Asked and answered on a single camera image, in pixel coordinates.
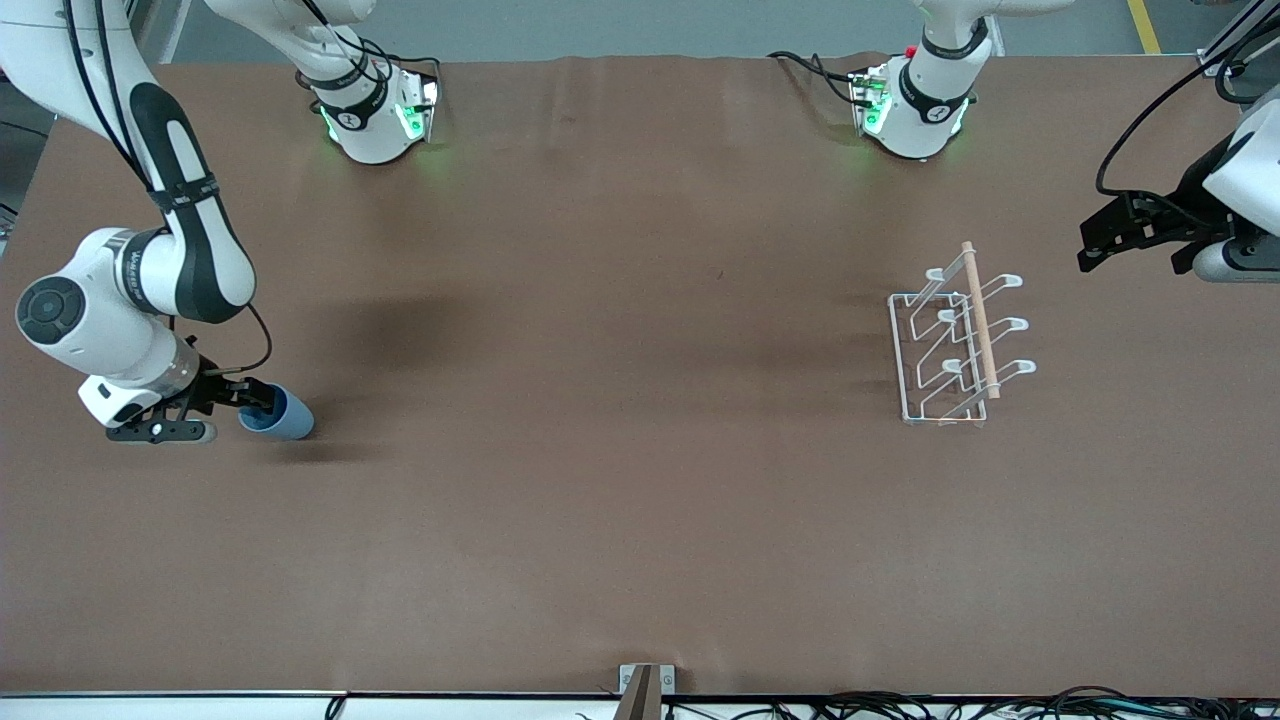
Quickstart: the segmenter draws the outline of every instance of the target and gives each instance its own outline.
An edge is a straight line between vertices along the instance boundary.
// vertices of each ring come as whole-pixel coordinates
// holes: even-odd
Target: robotic arm
[[[40,105],[115,143],[165,219],[143,232],[95,231],[67,265],[27,287],[17,309],[27,340],[90,375],[79,397],[111,439],[207,442],[214,427],[186,416],[215,404],[251,420],[283,414],[279,388],[228,379],[160,320],[234,318],[253,297],[253,265],[191,123],[140,56],[120,4],[4,3],[0,67]]]
[[[1169,195],[1120,192],[1080,223],[1088,273],[1126,250],[1185,242],[1174,273],[1208,282],[1280,282],[1280,86],[1201,156]]]
[[[358,163],[394,160],[429,140],[439,78],[392,64],[349,24],[376,0],[205,0],[297,65],[320,100],[329,137]]]
[[[902,158],[937,154],[969,108],[973,82],[987,63],[988,15],[1039,15],[1075,0],[910,0],[924,13],[924,36],[899,55],[852,79],[859,132]]]

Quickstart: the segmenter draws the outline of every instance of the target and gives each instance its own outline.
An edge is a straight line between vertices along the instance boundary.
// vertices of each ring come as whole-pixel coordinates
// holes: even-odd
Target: wooden rod
[[[987,327],[987,305],[982,300],[982,281],[978,278],[978,260],[974,258],[973,243],[960,245],[964,255],[964,273],[969,278],[969,302],[973,304],[973,322],[978,331],[978,352],[982,354],[982,377],[987,386],[987,397],[1000,398],[1000,380],[996,379],[996,356],[991,350],[991,329]]]

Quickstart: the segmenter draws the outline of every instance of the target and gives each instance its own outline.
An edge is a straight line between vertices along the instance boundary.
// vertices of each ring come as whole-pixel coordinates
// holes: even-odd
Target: blue cup
[[[283,387],[268,383],[275,389],[271,413],[257,407],[241,407],[241,425],[251,433],[261,433],[276,439],[302,439],[315,428],[316,419],[305,402]]]

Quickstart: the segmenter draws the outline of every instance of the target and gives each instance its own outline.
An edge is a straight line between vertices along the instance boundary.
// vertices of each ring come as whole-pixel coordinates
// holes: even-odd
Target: white wire rack
[[[961,270],[968,292],[947,290]],[[902,420],[982,427],[987,401],[1000,398],[1001,386],[1036,372],[1036,363],[1025,359],[997,365],[992,350],[1030,323],[1014,316],[987,319],[987,301],[1005,288],[1021,287],[1023,278],[1006,273],[983,284],[972,242],[961,245],[950,265],[932,268],[924,278],[919,292],[888,296]]]

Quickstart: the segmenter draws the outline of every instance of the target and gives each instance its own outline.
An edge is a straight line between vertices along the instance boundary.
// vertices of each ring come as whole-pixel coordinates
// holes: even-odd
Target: gray floor
[[[189,13],[175,36],[174,61],[284,61],[201,0],[151,5],[160,17],[172,17],[183,3]],[[1194,51],[1240,8],[1190,0],[1147,5],[1166,53]],[[1010,55],[1142,53],[1126,0],[1076,0],[1052,15],[1004,18],[1001,29]],[[447,63],[564,55],[758,58],[773,50],[837,56],[900,51],[919,40],[920,18],[905,0],[383,0],[360,32],[389,51],[433,54]],[[166,35],[145,38],[148,56],[160,54]],[[1280,51],[1272,55],[1280,58]],[[0,85],[0,119],[41,131],[50,124],[47,113],[9,85]],[[42,147],[37,136],[0,127],[0,202],[20,206]]]

